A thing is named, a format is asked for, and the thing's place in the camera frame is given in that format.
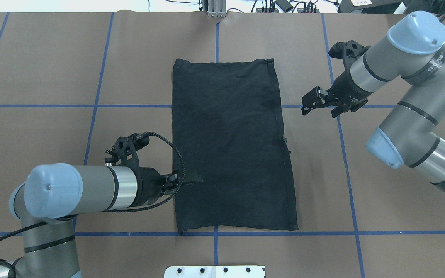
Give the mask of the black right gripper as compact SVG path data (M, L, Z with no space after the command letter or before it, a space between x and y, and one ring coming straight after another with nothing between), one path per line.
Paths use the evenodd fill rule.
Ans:
M367 104L369 92L361 89L350 76L350 72L344 71L328 90L314 87L302 98L302 116L306 116L312 110L335 106L331 111L332 118L337 118L343 113L355 112Z

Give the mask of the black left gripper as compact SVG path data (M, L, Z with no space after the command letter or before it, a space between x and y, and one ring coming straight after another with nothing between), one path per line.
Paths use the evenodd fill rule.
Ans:
M179 185L190 185L203 182L199 172L180 172L174 170L171 174L161 175L150 167L140 167L136 170L138 190L136 206L152 205L164 195L174 194Z

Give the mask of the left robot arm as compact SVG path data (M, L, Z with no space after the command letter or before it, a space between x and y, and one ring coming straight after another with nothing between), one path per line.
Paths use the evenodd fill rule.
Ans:
M197 171L160 175L153 168L40 165L11 194L9 209L21 222L24 255L0 259L0 278L80 278L73 220L96 212L137 212L158 207L183 185L202 181Z

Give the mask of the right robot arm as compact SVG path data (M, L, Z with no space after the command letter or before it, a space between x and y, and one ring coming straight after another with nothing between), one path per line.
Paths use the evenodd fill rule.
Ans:
M445 25L443 18L414 11L390 27L373 46L336 42L330 58L344 65L331 88L317 86L302 97L302 115L331 106L332 117L358 111L369 96L397 77L410 85L365 144L393 169L406 165L445 192L445 139L434 128L445 117Z

